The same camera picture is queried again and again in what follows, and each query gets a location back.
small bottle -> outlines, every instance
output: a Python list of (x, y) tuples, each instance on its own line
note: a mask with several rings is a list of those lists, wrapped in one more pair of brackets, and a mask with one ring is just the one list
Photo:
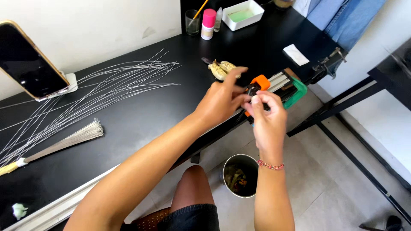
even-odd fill
[(223, 8), (217, 10), (217, 16), (215, 17), (214, 32), (220, 31), (221, 19), (223, 18)]
[(216, 12), (213, 9), (206, 9), (203, 14), (203, 24), (201, 24), (201, 37), (210, 40), (214, 32)]

white wall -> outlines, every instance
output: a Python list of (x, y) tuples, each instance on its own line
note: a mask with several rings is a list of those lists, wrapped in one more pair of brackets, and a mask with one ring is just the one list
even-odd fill
[[(335, 97), (365, 79), (367, 72), (389, 55), (386, 50), (394, 51), (411, 38), (410, 9), (410, 0), (387, 0), (348, 54), (348, 62), (342, 63), (337, 70), (337, 78), (331, 80), (331, 77), (325, 77), (318, 85)], [(392, 154), (384, 158), (411, 183), (411, 111), (386, 90), (347, 111)]]
[[(3, 19), (17, 22), (65, 73), (181, 33), (179, 0), (4, 0)], [(22, 91), (0, 73), (0, 100)]]

denim shorts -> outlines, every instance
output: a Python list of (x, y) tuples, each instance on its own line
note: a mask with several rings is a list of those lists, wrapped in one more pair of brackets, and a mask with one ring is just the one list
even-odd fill
[(157, 224), (159, 231), (218, 231), (217, 207), (213, 204), (198, 204), (170, 213)]

smartphone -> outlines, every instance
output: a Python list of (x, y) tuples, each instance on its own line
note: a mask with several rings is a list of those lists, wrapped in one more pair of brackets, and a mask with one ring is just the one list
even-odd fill
[(69, 82), (13, 21), (0, 21), (0, 69), (36, 100)]

bracelet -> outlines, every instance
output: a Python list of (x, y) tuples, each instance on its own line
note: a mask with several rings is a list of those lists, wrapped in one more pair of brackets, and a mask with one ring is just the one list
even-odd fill
[(277, 166), (273, 166), (273, 165), (269, 165), (269, 164), (265, 163), (261, 159), (259, 159), (257, 161), (257, 163), (259, 164), (259, 166), (264, 166), (264, 167), (267, 167), (267, 168), (273, 169), (273, 170), (280, 170), (280, 169), (284, 168), (284, 163), (282, 163), (280, 165), (277, 165)]

